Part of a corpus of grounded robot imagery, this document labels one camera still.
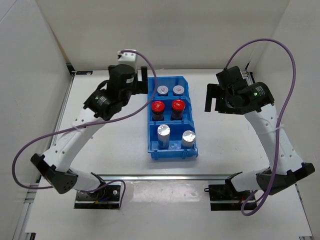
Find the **grey-lid dark jar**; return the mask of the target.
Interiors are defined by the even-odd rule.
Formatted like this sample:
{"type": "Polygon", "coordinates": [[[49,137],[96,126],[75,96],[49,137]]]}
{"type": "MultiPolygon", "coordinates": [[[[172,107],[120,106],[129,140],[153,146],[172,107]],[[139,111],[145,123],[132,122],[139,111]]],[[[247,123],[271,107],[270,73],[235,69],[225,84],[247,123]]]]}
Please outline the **grey-lid dark jar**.
{"type": "Polygon", "coordinates": [[[174,96],[183,96],[185,94],[185,88],[182,85],[175,85],[172,92],[174,96]]]}
{"type": "Polygon", "coordinates": [[[166,85],[160,85],[158,88],[157,88],[157,95],[158,96],[168,96],[169,94],[169,88],[166,86],[166,85]]]}

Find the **red-lid sauce jar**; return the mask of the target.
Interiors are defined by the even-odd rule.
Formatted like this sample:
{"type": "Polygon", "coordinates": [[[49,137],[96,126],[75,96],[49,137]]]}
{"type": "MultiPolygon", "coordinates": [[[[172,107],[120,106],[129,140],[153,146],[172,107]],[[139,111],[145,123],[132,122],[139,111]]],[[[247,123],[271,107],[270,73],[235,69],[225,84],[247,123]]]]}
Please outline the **red-lid sauce jar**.
{"type": "Polygon", "coordinates": [[[163,101],[157,100],[151,104],[152,120],[163,121],[164,120],[165,104],[163,101]]]}
{"type": "Polygon", "coordinates": [[[171,104],[171,109],[172,109],[171,119],[182,120],[185,107],[186,107],[186,104],[183,100],[181,99],[173,100],[171,104]]]}

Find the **silver-lid spice bottle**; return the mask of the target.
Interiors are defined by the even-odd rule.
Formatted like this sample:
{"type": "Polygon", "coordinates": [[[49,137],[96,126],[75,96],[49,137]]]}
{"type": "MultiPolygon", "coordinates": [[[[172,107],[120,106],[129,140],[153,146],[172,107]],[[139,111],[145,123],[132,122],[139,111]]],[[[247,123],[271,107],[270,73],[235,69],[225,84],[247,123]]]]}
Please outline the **silver-lid spice bottle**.
{"type": "Polygon", "coordinates": [[[186,130],[182,134],[181,146],[183,148],[189,149],[192,148],[196,141],[196,134],[192,130],[186,130]]]}
{"type": "Polygon", "coordinates": [[[158,147],[168,149],[170,143],[171,129],[167,124],[161,124],[157,128],[158,147]]]}

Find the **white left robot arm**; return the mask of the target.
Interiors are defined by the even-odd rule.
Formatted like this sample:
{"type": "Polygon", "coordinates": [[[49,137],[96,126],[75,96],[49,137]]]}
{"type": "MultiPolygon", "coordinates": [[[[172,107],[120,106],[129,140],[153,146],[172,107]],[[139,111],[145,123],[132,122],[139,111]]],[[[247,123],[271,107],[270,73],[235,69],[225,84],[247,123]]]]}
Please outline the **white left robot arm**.
{"type": "Polygon", "coordinates": [[[109,79],[101,82],[84,102],[71,130],[62,134],[54,146],[30,159],[59,194],[74,189],[87,193],[93,200],[103,198],[103,180],[93,172],[73,169],[71,164],[89,139],[128,104],[132,95],[148,93],[146,67],[141,68],[142,80],[126,64],[111,66],[108,72],[109,79]]]}

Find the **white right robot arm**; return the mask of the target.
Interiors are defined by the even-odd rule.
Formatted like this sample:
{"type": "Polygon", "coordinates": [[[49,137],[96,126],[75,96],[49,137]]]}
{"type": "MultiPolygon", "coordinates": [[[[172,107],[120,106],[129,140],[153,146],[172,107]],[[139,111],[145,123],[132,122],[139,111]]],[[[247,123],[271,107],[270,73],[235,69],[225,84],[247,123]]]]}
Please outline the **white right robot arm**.
{"type": "Polygon", "coordinates": [[[224,193],[230,200],[238,199],[244,191],[262,190],[274,195],[315,172],[312,163],[304,162],[294,150],[285,130],[277,123],[279,116],[274,98],[266,84],[247,85],[241,82],[222,88],[209,83],[206,90],[205,111],[210,112],[212,100],[215,110],[223,114],[243,115],[251,124],[267,155],[269,167],[251,172],[238,172],[225,180],[224,193]]]}

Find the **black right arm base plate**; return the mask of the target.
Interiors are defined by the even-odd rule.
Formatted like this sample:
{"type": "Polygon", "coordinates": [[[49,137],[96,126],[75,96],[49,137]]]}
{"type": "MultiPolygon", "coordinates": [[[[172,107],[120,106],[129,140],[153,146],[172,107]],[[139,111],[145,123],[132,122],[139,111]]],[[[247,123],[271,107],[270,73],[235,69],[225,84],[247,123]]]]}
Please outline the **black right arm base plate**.
{"type": "Polygon", "coordinates": [[[243,191],[230,195],[224,184],[210,184],[203,191],[209,194],[210,210],[213,212],[240,211],[251,194],[250,191],[243,191]]]}

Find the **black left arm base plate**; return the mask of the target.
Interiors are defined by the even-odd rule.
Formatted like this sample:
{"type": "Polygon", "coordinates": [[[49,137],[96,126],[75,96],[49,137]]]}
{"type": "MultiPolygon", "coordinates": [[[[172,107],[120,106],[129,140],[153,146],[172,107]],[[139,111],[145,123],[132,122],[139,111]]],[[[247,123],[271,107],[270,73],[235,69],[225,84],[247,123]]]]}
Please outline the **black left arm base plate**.
{"type": "Polygon", "coordinates": [[[84,210],[119,210],[126,191],[123,180],[112,180],[95,193],[77,192],[74,209],[84,210]]]}

